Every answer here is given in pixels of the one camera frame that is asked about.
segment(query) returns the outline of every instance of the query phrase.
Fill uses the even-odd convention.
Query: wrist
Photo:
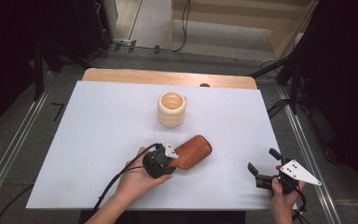
[[[293,224],[292,216],[290,214],[282,214],[278,217],[272,217],[272,219],[274,220],[274,224]]]
[[[116,206],[122,207],[125,210],[125,209],[127,209],[128,206],[131,205],[132,200],[123,194],[115,193],[109,197],[108,202],[113,203]]]

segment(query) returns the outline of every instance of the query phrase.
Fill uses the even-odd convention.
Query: white table surface
[[[157,119],[166,91],[187,99],[185,120],[173,129]],[[269,155],[278,144],[260,91],[95,81],[77,82],[27,208],[90,209],[140,147],[176,148],[196,134],[211,143],[211,156],[188,171],[176,169],[130,210],[268,209],[270,195],[247,170],[251,162],[260,174],[278,173]]]

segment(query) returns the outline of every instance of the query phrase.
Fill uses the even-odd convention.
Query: cable
[[[300,214],[300,215],[298,215],[298,220],[300,220],[300,222],[302,223],[301,219],[304,220],[305,222],[307,222],[308,224],[310,224],[310,223]]]
[[[279,100],[270,109],[267,110],[269,119],[272,119],[278,112],[280,112],[286,105],[289,105],[290,99]]]
[[[188,0],[186,5],[185,5],[185,9],[183,10],[183,14],[182,14],[182,29],[183,29],[183,35],[184,35],[182,45],[178,49],[174,49],[173,52],[181,50],[186,45],[186,41],[187,41],[187,22],[188,22],[188,15],[190,14],[190,6],[191,6],[191,2],[190,2],[190,0]],[[187,15],[186,15],[186,25],[185,25],[184,20],[185,20],[186,9],[187,9]]]
[[[187,41],[187,23],[188,23],[188,15],[190,14],[190,6],[191,2],[190,0],[187,0],[187,3],[185,5],[185,8],[183,10],[182,14],[182,30],[183,30],[183,41],[182,45],[178,49],[156,49],[156,48],[149,48],[149,47],[137,47],[137,46],[125,46],[125,45],[113,45],[111,49],[115,49],[116,47],[120,48],[129,48],[129,49],[152,49],[152,50],[158,50],[158,51],[168,51],[168,52],[177,52],[185,47],[186,41]]]
[[[104,49],[104,50],[101,50],[101,51],[92,53],[92,54],[95,54],[95,56],[92,57],[91,59],[86,60],[85,62],[86,62],[86,63],[91,63],[92,61],[94,61],[95,59],[97,59],[102,53],[104,53],[104,52],[106,52],[106,51],[108,51],[108,50],[110,50],[110,49],[112,49],[112,48],[108,48],[108,49]],[[70,61],[70,62],[69,62],[69,61],[66,61],[66,60],[63,60],[63,59],[68,59],[68,58],[67,58],[67,57],[61,57],[61,58],[60,58],[60,60],[61,60],[63,63],[65,63],[65,64],[73,64],[73,63],[75,63],[75,62],[73,62],[73,61]]]
[[[34,181],[32,184],[30,184],[27,188],[25,188],[22,192],[20,192],[16,197],[14,197],[14,199],[12,199],[10,201],[10,203],[8,203],[5,208],[1,211],[0,213],[0,220],[2,218],[2,216],[5,214],[5,212],[7,211],[7,209],[14,203],[16,202],[25,192],[27,192],[29,189],[34,187]]]
[[[265,62],[261,63],[260,66],[258,66],[258,69],[261,69],[265,63],[277,63],[279,66],[281,66],[281,64],[279,64],[278,61],[265,61]],[[267,78],[275,78],[275,77],[269,77],[269,76],[267,76],[266,74],[263,74],[263,76],[265,76],[265,77],[267,77]]]
[[[113,184],[115,184],[115,182],[120,178],[120,176],[124,173],[126,173],[127,171],[131,170],[132,168],[130,168],[130,166],[133,165],[133,163],[138,160],[142,155],[144,155],[146,153],[146,151],[148,151],[150,148],[155,147],[158,143],[155,143],[147,148],[145,148],[141,153],[139,153],[138,155],[136,155],[136,157],[134,159],[132,159],[132,161],[130,161],[121,171],[120,173],[118,173],[117,175],[115,175],[115,177],[113,177],[113,179],[109,182],[109,184],[106,186],[105,190],[103,191],[103,194],[99,197],[98,202],[95,204],[94,208],[92,209],[92,211],[94,213],[96,213],[98,211],[98,208],[100,207],[101,202],[103,201],[104,196],[106,195],[107,191],[110,190],[110,188],[113,186]]]
[[[291,188],[292,190],[294,190],[295,192],[298,193],[298,195],[300,195],[301,197],[301,201],[302,204],[301,206],[297,209],[297,211],[295,212],[295,214],[292,216],[292,220],[295,221],[297,218],[300,221],[300,223],[302,222],[301,219],[301,214],[305,211],[307,211],[307,209],[305,208],[306,204],[307,204],[307,199],[305,197],[305,195],[301,192],[299,185],[297,185],[296,187],[294,187],[293,185],[291,185],[289,182],[285,181],[283,178],[280,178],[280,181],[282,181],[282,183],[286,186],[288,186],[289,188]]]
[[[128,170],[126,170],[124,173],[126,173],[126,172],[128,172],[128,171],[130,171],[130,170],[139,169],[139,168],[145,168],[145,167],[144,167],[144,166],[136,166],[136,167],[132,167],[132,168],[130,168],[130,169],[128,169]]]

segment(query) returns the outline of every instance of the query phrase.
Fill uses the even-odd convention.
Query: metal rail
[[[4,182],[11,165],[13,164],[14,160],[16,160],[17,154],[19,154],[22,143],[27,137],[28,132],[30,132],[34,121],[40,112],[40,109],[45,103],[50,90],[50,86],[52,85],[53,81],[54,76],[52,72],[48,72],[48,74],[46,75],[45,90],[42,92],[42,95],[39,97],[39,100],[32,103],[27,115],[25,116],[19,129],[11,140],[10,145],[8,146],[4,156],[0,160],[0,187],[2,186],[2,183]]]
[[[278,91],[282,99],[289,99],[287,91],[282,86],[278,86]],[[296,140],[300,147],[301,153],[304,157],[305,163],[310,171],[316,178],[321,182],[321,186],[315,186],[316,193],[318,194],[319,201],[326,215],[327,221],[330,224],[341,224],[342,221],[339,218],[336,206],[334,205],[333,199],[330,196],[330,192],[324,182],[322,173],[316,164],[316,161],[313,157],[312,151],[310,150],[310,145],[308,144],[307,138],[301,128],[300,121],[298,120],[297,115],[295,115],[289,105],[286,106],[286,114],[290,120],[293,131],[295,132]]]

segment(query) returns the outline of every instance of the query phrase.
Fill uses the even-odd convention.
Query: finger
[[[163,184],[165,181],[172,178],[172,175],[162,175],[159,178],[156,179],[157,184]]]
[[[306,183],[304,181],[298,181],[298,187],[300,188],[300,191],[303,190],[303,188],[305,188],[306,186]]]
[[[283,193],[282,184],[279,182],[277,177],[272,179],[272,189],[274,190],[275,195],[276,194],[282,195]]]
[[[141,147],[141,148],[139,148],[138,153],[136,153],[136,155],[141,154],[141,152],[143,152],[144,150],[145,150],[145,147]]]

